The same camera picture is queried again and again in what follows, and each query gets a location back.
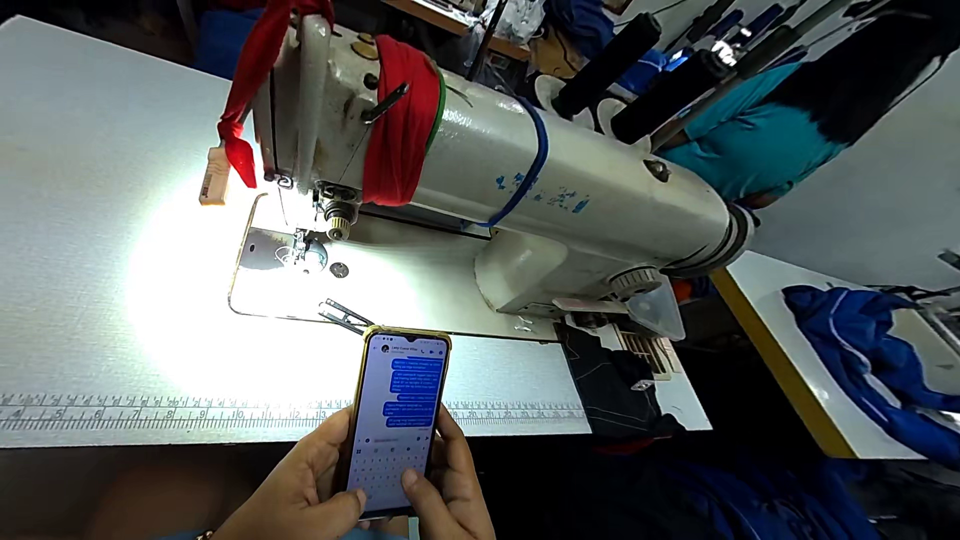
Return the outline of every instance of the blue chat bubble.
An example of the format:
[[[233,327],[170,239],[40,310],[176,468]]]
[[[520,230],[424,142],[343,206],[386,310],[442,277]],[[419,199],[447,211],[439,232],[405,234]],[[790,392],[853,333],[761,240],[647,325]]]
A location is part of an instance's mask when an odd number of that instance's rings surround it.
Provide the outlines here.
[[[394,369],[407,371],[435,371],[440,373],[444,370],[444,361],[431,360],[428,358],[394,358],[390,366]]]
[[[399,402],[433,402],[437,399],[437,394],[400,394],[396,396]]]
[[[431,424],[433,417],[387,419],[387,428],[426,428]]]
[[[433,416],[433,404],[423,402],[387,402],[383,404],[384,416],[414,417]]]
[[[392,394],[436,394],[440,389],[440,372],[394,371],[390,376]]]

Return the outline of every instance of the ruler markings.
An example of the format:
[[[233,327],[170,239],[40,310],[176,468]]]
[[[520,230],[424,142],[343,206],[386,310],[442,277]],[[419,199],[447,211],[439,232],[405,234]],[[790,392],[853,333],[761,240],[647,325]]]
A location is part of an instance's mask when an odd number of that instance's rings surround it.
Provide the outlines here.
[[[305,403],[196,396],[0,394],[0,431],[313,428],[351,400]],[[550,424],[584,418],[580,404],[446,402],[461,424]]]

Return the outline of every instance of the teal shirt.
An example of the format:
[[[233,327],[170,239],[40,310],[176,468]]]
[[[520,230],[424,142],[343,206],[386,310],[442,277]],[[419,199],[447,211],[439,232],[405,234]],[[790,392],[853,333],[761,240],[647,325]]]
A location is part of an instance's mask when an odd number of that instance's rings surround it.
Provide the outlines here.
[[[786,194],[846,148],[820,135],[804,110],[758,105],[799,67],[791,63],[744,81],[690,122],[690,142],[657,155],[697,173],[727,201]]]

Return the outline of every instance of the green rubber band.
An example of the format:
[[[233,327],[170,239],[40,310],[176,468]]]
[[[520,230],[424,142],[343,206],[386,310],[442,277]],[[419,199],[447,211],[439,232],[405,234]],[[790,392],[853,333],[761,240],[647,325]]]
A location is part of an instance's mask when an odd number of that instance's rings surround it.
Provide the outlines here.
[[[440,122],[444,119],[444,108],[446,107],[446,81],[444,81],[444,73],[435,63],[433,64],[433,68],[436,70],[437,77],[440,79],[440,99],[437,100],[437,115],[433,118],[433,128],[430,129],[430,136],[426,139],[426,152],[423,153],[425,156],[426,153],[430,151],[430,145],[433,144],[433,137],[437,136],[437,131],[440,130]]]

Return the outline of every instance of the hand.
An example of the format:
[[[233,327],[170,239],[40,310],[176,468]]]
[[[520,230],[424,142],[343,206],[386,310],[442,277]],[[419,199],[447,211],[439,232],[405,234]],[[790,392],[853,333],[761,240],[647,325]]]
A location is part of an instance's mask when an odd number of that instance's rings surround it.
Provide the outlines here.
[[[357,525],[367,495],[330,497],[340,444],[347,440],[350,407],[338,410],[303,437],[214,535],[217,540],[334,540]]]
[[[493,523],[480,492],[473,456],[464,433],[443,405],[437,430],[441,438],[433,442],[431,477],[440,492],[413,469],[404,471],[401,478],[403,491],[420,517],[423,538],[493,540]]]

